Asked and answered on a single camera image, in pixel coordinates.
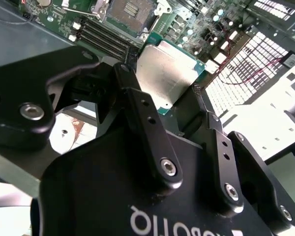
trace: mounting hole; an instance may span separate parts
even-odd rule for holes
[[[227,160],[230,160],[230,157],[229,157],[226,153],[224,153],[223,156],[224,156]]]
[[[149,103],[148,103],[147,101],[145,101],[145,100],[141,100],[141,102],[142,102],[142,104],[145,105],[146,107],[149,106]]]
[[[93,60],[93,56],[90,53],[83,51],[82,54],[85,58]]]
[[[147,120],[148,120],[151,124],[156,124],[156,120],[154,120],[152,117],[148,117]]]

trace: capacitor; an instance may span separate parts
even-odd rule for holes
[[[231,21],[229,18],[225,18],[224,20],[225,20],[225,22],[226,22],[229,26],[233,26],[233,25],[234,25],[234,22]]]
[[[210,43],[211,46],[214,45],[214,40],[213,40],[213,39],[209,38],[209,39],[208,39],[208,42]]]
[[[215,23],[214,27],[217,31],[223,31],[225,29],[224,25],[222,25],[221,23]]]
[[[193,34],[193,30],[192,29],[187,30],[187,35],[192,35],[192,34]]]
[[[182,39],[184,42],[187,42],[187,41],[188,41],[188,37],[187,37],[187,36],[183,36],[181,39]]]
[[[220,17],[218,15],[213,16],[213,21],[217,22],[220,19]]]
[[[216,37],[216,35],[215,34],[212,34],[212,36],[211,36],[212,38],[213,38],[213,40],[214,41],[217,41],[217,39],[218,39],[218,37]]]
[[[218,9],[217,15],[222,16],[223,14],[224,14],[224,10],[223,9]]]

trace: ram slot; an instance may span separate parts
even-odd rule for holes
[[[126,47],[120,47],[119,45],[112,43],[110,39],[94,34],[90,30],[84,29],[80,32],[80,37],[82,38],[82,36],[83,38],[87,38],[89,41],[93,42],[93,44],[98,45],[103,52],[111,52],[114,53],[114,55],[121,56],[122,58],[126,55]]]

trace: metal sheet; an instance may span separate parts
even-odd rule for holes
[[[158,47],[147,45],[138,60],[141,89],[152,96],[163,115],[198,77],[193,69],[196,62],[186,60],[186,54],[174,49],[163,43]]]

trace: electronic component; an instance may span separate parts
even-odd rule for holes
[[[231,41],[235,41],[237,38],[239,37],[239,34],[236,30],[233,30],[231,33],[230,33],[230,36],[229,36],[229,39]]]
[[[218,16],[223,16],[224,15],[224,10],[223,9],[218,9],[217,10],[217,15]]]
[[[169,35],[169,36],[171,36],[171,37],[173,37],[174,35],[175,35],[175,33],[176,33],[176,31],[175,30],[173,30],[173,29],[168,29],[168,31],[167,31],[167,35]]]
[[[207,41],[209,42],[209,44],[211,46],[213,46],[215,44],[215,42],[214,42],[214,40],[212,38],[209,38]]]
[[[186,21],[185,21],[181,16],[179,16],[179,15],[177,15],[177,16],[175,17],[175,20],[176,20],[179,24],[185,24],[185,23],[186,23]]]
[[[225,41],[222,46],[220,47],[221,50],[225,50],[229,45],[229,42],[228,41]]]
[[[51,0],[37,0],[41,7],[47,7],[51,4]]]
[[[22,0],[19,1],[19,9],[23,13],[26,12]],[[229,16],[234,22],[242,22],[242,16],[237,14],[240,12],[238,9],[241,6],[224,0],[209,0],[207,4],[203,0],[201,2],[199,0],[80,1],[33,0],[27,1],[27,5],[34,12],[37,23],[102,56],[107,55],[108,52],[108,55],[112,56],[111,49],[108,50],[107,46],[103,47],[103,50],[98,46],[106,38],[97,40],[93,36],[94,33],[92,32],[91,35],[84,26],[80,29],[81,26],[78,25],[79,22],[76,22],[75,18],[84,16],[89,21],[98,23],[107,32],[123,39],[127,44],[135,45],[141,50],[146,45],[149,35],[155,32],[169,42],[177,45],[183,44],[183,51],[192,56],[194,56],[194,49],[199,48],[201,48],[199,54],[209,53],[212,42],[207,40],[212,37],[212,32],[215,34],[213,40],[225,37],[223,28],[225,27],[225,31],[227,31],[229,26],[226,25],[224,16]],[[181,2],[185,3],[187,8],[182,6]],[[216,22],[212,20],[214,15],[219,18]],[[123,54],[124,52],[117,53],[116,57],[120,59]]]
[[[147,40],[136,75],[141,89],[152,96],[158,110],[166,113],[205,66],[168,42],[158,42],[159,38],[153,33]]]
[[[222,64],[227,56],[218,49],[218,47],[214,47],[211,52],[210,52],[211,57],[213,58],[213,60],[219,64]]]
[[[76,30],[69,36],[71,41],[86,43],[120,61],[125,61],[128,49],[133,46],[98,22],[88,18],[76,19],[74,27]]]
[[[187,30],[187,35],[192,35],[193,34],[193,30],[192,29],[188,29]]]
[[[173,22],[173,23],[172,23],[172,27],[173,27],[174,29],[178,30],[178,29],[180,28],[180,25],[179,25],[178,23],[176,23],[176,22]]]
[[[156,4],[151,0],[113,0],[107,11],[111,20],[125,25],[132,36],[138,36],[147,26],[149,19],[154,16]]]
[[[293,66],[295,66],[295,52],[289,51],[285,56],[282,57],[280,63],[291,69]]]
[[[200,13],[200,7],[202,4],[199,0],[177,0],[181,5],[194,13],[196,16]]]
[[[219,68],[219,65],[212,60],[207,60],[206,71],[210,74],[214,74]]]
[[[208,11],[208,9],[206,7],[201,8],[201,13],[202,14],[206,15],[207,11]]]
[[[213,16],[212,19],[214,22],[217,22],[220,19],[220,17],[218,15],[215,15],[215,16]]]
[[[217,37],[214,33],[211,35],[211,38],[212,38],[214,41],[217,41],[217,40],[218,40],[218,37]]]
[[[187,42],[187,41],[188,41],[188,37],[187,37],[187,36],[183,36],[181,39],[182,39],[184,42]]]
[[[224,18],[224,21],[229,25],[229,26],[233,26],[234,22],[231,21],[229,18]]]

